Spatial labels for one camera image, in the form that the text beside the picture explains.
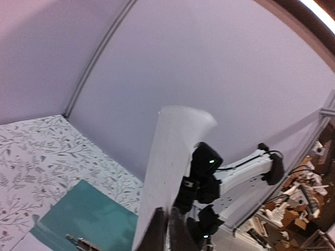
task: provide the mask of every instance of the cardboard box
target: cardboard box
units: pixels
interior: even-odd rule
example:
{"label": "cardboard box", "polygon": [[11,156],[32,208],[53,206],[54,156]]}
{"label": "cardboard box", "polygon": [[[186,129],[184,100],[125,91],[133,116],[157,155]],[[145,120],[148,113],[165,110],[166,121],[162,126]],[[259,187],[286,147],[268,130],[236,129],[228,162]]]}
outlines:
{"label": "cardboard box", "polygon": [[283,185],[283,188],[286,190],[289,188],[289,186],[291,185],[291,183],[293,182],[294,178],[290,177],[287,182],[285,182],[285,184]]}
{"label": "cardboard box", "polygon": [[284,214],[284,218],[282,219],[283,227],[281,229],[286,228],[292,221],[299,218],[299,213],[294,210],[286,210]]}
{"label": "cardboard box", "polygon": [[272,211],[275,208],[276,208],[276,204],[274,202],[270,202],[268,204],[265,204],[264,206],[264,209],[269,209],[270,211]]}
{"label": "cardboard box", "polygon": [[297,212],[304,212],[307,210],[307,205],[300,205],[300,206],[297,206],[294,211],[297,211]]}
{"label": "cardboard box", "polygon": [[307,223],[304,220],[301,219],[295,219],[294,224],[297,225],[299,228],[306,230]]}

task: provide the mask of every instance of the white wall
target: white wall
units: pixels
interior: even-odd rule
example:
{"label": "white wall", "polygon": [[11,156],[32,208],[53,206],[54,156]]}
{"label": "white wall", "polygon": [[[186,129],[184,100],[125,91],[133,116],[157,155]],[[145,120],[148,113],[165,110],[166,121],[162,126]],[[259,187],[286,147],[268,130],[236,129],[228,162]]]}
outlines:
{"label": "white wall", "polygon": [[204,109],[231,163],[262,141],[297,153],[334,72],[252,0],[139,0],[99,59],[70,121],[143,179],[158,111]]}
{"label": "white wall", "polygon": [[63,113],[126,0],[2,0],[0,124]]}

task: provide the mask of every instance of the clutter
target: clutter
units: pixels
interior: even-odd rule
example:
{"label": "clutter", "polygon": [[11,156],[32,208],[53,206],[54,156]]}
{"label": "clutter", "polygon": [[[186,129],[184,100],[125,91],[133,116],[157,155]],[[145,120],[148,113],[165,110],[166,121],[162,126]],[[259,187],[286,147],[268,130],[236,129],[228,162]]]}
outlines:
{"label": "clutter", "polygon": [[312,164],[311,161],[309,161],[306,166],[311,170],[315,170],[315,166]]}
{"label": "clutter", "polygon": [[327,190],[325,190],[325,188],[329,187],[329,185],[324,185],[324,186],[314,186],[312,187],[317,193],[319,193],[322,196],[326,196],[327,195]]}
{"label": "clutter", "polygon": [[306,210],[307,210],[307,205],[300,205],[300,206],[297,206],[297,207],[294,209],[294,211],[297,211],[297,212],[299,212],[299,213],[304,212],[304,211],[306,211]]}
{"label": "clutter", "polygon": [[290,242],[281,240],[275,245],[276,251],[303,251],[295,239]]}
{"label": "clutter", "polygon": [[283,202],[278,208],[270,211],[269,209],[265,210],[266,216],[279,228],[283,227],[282,219],[284,218],[285,210],[288,206],[287,202]]}
{"label": "clutter", "polygon": [[303,230],[306,230],[306,227],[307,227],[307,223],[301,219],[295,219],[294,220],[294,224],[296,226],[298,226],[299,228],[303,229]]}
{"label": "clutter", "polygon": [[249,231],[247,231],[247,233],[255,241],[257,241],[257,243],[260,244],[263,248],[268,248],[269,247],[269,244],[267,243],[267,241],[265,240],[265,238],[263,238],[259,233],[257,233],[257,231],[255,229],[250,229]]}
{"label": "clutter", "polygon": [[331,144],[332,144],[332,140],[329,140],[324,144],[323,148],[325,150],[323,151],[323,155],[321,156],[321,158],[318,160],[318,165],[323,165],[326,162],[326,157],[328,155],[328,151],[330,149]]}
{"label": "clutter", "polygon": [[280,233],[281,233],[281,235],[284,239],[286,239],[287,241],[289,240],[289,236],[288,236],[288,233],[286,231],[282,231]]}
{"label": "clutter", "polygon": [[311,149],[312,156],[313,155],[324,156],[325,152],[326,152],[326,148],[323,147],[323,145],[319,141],[315,142],[315,145]]}
{"label": "clutter", "polygon": [[320,214],[320,203],[315,198],[313,194],[313,189],[310,186],[307,186],[305,184],[302,184],[300,186],[300,189],[308,201],[308,204],[307,204],[308,213],[311,214],[314,218],[317,218]]}
{"label": "clutter", "polygon": [[299,219],[305,221],[306,223],[309,223],[309,220],[306,218],[308,216],[308,213],[306,211],[302,212]]}
{"label": "clutter", "polygon": [[286,210],[284,214],[284,218],[282,219],[282,228],[286,228],[292,221],[299,218],[299,213],[293,210]]}
{"label": "clutter", "polygon": [[266,229],[264,227],[265,222],[264,221],[260,221],[260,218],[254,216],[252,218],[254,226],[255,226],[255,230],[262,236],[262,237],[268,237]]}
{"label": "clutter", "polygon": [[302,191],[302,186],[299,186],[299,188],[296,189],[295,193],[289,197],[288,203],[293,208],[296,208],[297,206],[308,205],[309,202]]}

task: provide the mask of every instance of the floral patterned surface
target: floral patterned surface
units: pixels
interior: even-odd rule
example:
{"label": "floral patterned surface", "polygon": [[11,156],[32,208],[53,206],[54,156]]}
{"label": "floral patterned surface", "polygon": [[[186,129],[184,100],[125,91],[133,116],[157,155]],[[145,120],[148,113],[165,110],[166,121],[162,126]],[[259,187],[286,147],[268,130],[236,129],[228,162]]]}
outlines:
{"label": "floral patterned surface", "polygon": [[74,185],[86,180],[138,213],[143,184],[62,116],[0,126],[0,251],[11,250]]}

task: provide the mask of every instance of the cardboard pieces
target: cardboard pieces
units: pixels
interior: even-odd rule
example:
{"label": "cardboard pieces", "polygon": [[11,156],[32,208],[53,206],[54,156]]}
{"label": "cardboard pieces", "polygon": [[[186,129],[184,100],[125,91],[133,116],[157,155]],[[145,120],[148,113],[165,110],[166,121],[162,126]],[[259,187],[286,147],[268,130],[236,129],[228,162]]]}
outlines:
{"label": "cardboard pieces", "polygon": [[290,187],[290,185],[292,184],[294,178],[293,177],[290,177],[287,182],[285,182],[285,184],[283,185],[283,189],[288,189]]}
{"label": "cardboard pieces", "polygon": [[284,214],[284,218],[282,219],[283,227],[286,228],[292,221],[299,218],[299,213],[294,210],[286,210]]}
{"label": "cardboard pieces", "polygon": [[294,224],[303,230],[306,230],[307,228],[307,223],[301,219],[295,219]]}
{"label": "cardboard pieces", "polygon": [[297,206],[294,211],[297,211],[297,212],[304,212],[307,210],[307,205],[300,205],[300,206]]}
{"label": "cardboard pieces", "polygon": [[290,242],[281,240],[275,245],[276,251],[303,251],[302,248],[299,247],[297,241],[295,239]]}
{"label": "cardboard pieces", "polygon": [[265,204],[264,210],[268,209],[270,211],[274,210],[276,208],[276,204],[274,202],[270,202],[268,204]]}

